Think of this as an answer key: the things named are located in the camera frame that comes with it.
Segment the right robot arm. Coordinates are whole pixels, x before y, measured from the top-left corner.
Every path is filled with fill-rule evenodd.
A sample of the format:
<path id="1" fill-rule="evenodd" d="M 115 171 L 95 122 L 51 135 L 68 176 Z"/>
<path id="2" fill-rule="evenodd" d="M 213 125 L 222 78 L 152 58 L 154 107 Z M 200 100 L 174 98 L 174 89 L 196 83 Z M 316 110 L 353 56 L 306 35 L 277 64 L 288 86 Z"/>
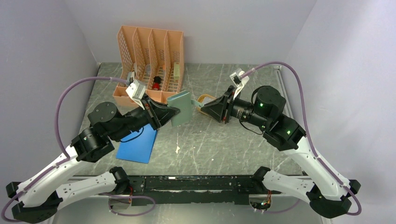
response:
<path id="1" fill-rule="evenodd" d="M 260 167 L 252 176 L 252 188 L 257 193 L 266 190 L 282 192 L 306 203 L 319 215 L 335 218 L 350 214 L 352 199 L 361 184 L 349 180 L 328 164 L 311 148 L 306 131 L 292 118 L 283 114 L 286 99 L 271 86 L 254 90 L 251 100 L 240 99 L 234 86 L 222 97 L 201 107 L 201 111 L 227 123 L 236 118 L 259 128 L 259 134 L 273 147 L 296 162 L 308 175 L 303 180 Z"/>

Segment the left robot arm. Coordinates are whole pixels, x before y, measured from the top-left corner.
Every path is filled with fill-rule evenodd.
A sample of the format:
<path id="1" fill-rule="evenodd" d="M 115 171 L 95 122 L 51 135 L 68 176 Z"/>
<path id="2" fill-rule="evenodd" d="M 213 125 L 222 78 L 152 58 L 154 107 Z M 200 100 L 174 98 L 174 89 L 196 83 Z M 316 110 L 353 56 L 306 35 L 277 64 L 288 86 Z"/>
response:
<path id="1" fill-rule="evenodd" d="M 120 142 L 146 125 L 158 129 L 180 112 L 180 109 L 153 101 L 148 96 L 143 97 L 143 107 L 126 114 L 120 113 L 114 103 L 98 104 L 88 114 L 90 126 L 77 135 L 51 164 L 24 182 L 7 185 L 10 201 L 6 207 L 12 209 L 11 222 L 36 224 L 81 199 L 102 193 L 127 192 L 130 180 L 122 167 L 113 167 L 83 181 L 68 183 L 68 180 L 112 152 L 113 142 Z"/>

